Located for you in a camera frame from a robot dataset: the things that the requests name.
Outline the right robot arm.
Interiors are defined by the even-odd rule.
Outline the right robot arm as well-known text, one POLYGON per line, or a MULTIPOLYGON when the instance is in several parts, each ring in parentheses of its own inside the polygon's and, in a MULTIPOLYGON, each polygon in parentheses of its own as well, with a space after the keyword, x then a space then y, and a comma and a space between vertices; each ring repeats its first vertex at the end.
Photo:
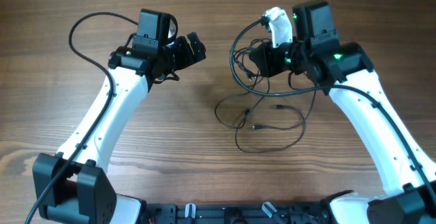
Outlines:
POLYGON ((341 44, 327 2, 266 10, 272 35, 249 56, 264 77, 304 74, 341 109, 368 150, 383 195, 345 191, 327 208, 335 223, 434 223, 435 162, 420 148, 388 101, 374 66, 357 43, 341 44))

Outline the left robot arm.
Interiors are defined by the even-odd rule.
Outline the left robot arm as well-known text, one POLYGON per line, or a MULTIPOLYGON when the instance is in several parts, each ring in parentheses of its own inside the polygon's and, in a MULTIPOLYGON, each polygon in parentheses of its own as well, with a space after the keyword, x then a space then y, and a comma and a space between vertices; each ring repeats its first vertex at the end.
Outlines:
POLYGON ((75 132, 53 155, 37 156, 36 201, 29 217, 60 223, 153 223, 143 199, 115 192, 107 177, 119 137, 155 84, 206 57, 196 33, 178 34, 176 18, 141 10, 137 30, 111 53, 100 92, 75 132))

